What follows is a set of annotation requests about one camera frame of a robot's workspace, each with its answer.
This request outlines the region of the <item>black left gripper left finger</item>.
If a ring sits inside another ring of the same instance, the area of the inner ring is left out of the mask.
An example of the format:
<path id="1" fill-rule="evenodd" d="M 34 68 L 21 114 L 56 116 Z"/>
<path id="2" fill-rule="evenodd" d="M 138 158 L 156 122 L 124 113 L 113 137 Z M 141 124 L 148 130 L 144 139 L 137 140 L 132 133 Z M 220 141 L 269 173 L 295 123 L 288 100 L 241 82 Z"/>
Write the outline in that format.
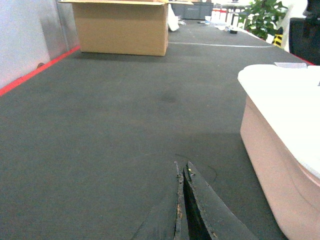
<path id="1" fill-rule="evenodd" d="M 170 192 L 153 206 L 132 236 L 133 240 L 180 240 L 182 238 L 184 178 L 177 161 Z"/>

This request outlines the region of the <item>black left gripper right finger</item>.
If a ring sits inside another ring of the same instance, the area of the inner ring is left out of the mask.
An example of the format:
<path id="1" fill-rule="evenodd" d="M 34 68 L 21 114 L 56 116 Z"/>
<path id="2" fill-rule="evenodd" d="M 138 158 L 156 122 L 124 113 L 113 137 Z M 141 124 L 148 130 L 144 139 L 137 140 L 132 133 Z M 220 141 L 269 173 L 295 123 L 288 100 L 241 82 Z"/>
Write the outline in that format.
<path id="1" fill-rule="evenodd" d="M 189 161 L 183 169 L 183 193 L 191 240 L 256 240 Z"/>

